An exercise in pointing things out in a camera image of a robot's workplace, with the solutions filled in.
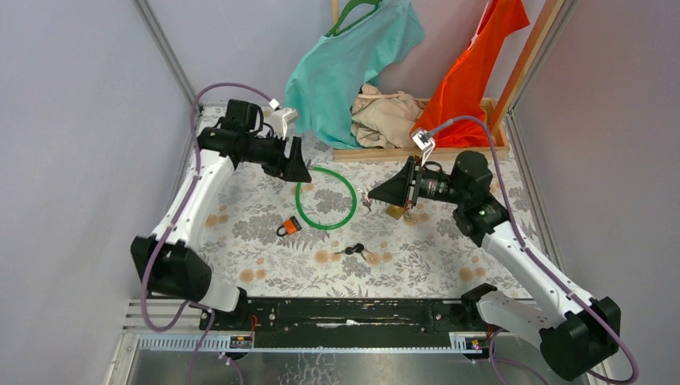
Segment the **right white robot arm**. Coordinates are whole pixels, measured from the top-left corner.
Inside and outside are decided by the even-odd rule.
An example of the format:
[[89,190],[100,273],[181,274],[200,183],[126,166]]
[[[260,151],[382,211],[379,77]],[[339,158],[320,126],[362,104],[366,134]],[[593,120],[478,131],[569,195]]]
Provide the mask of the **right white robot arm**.
[[555,374],[573,381],[618,352],[621,309],[609,297],[596,299],[556,268],[491,194],[492,179],[479,152],[461,152],[449,174],[435,162],[422,164],[410,156],[368,197],[405,209],[418,199],[454,204],[459,231],[499,261],[536,302],[525,305],[483,284],[462,296],[463,325],[504,328],[538,348]]

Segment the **brass padlock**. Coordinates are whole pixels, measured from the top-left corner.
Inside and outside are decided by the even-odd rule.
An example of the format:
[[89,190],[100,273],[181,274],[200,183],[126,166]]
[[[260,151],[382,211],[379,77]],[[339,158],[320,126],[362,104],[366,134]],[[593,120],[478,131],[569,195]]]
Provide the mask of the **brass padlock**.
[[403,216],[404,212],[405,208],[397,205],[388,205],[386,210],[386,214],[395,220],[399,220]]

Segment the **small silver key pair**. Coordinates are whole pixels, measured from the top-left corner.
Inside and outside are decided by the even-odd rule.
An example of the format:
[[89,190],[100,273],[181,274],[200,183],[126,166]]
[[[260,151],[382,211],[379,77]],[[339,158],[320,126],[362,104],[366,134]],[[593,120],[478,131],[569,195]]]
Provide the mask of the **small silver key pair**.
[[362,206],[370,213],[372,211],[372,203],[371,199],[368,197],[368,192],[360,188],[357,188],[356,191]]

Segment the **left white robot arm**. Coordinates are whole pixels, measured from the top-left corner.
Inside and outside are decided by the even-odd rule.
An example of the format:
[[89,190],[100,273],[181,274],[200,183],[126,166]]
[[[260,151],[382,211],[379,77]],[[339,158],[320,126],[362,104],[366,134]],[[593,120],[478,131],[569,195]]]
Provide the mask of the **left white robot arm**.
[[239,164],[258,164],[264,174],[288,182],[311,181],[301,138],[286,136],[297,119],[291,107],[278,107],[266,119],[258,105],[231,99],[215,125],[198,130],[196,155],[170,208],[150,236],[131,244],[144,290],[216,309],[231,330],[247,323],[239,288],[220,280],[197,249],[208,211]]

